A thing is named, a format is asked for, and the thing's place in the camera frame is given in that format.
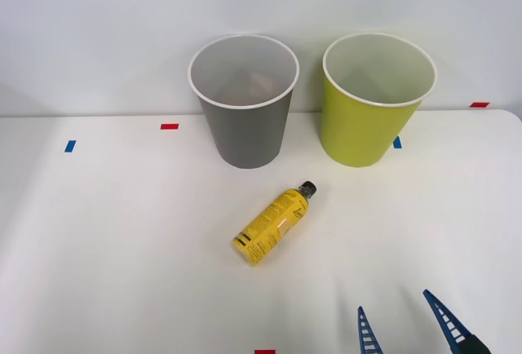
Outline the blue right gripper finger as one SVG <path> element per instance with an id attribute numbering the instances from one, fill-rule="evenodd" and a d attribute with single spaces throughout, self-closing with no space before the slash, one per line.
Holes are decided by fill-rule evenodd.
<path id="1" fill-rule="evenodd" d="M 362 306 L 357 308 L 357 326 L 361 354 L 383 354 Z"/>
<path id="2" fill-rule="evenodd" d="M 428 289 L 425 299 L 436 316 L 437 322 L 453 354 L 491 354 L 486 345 Z"/>

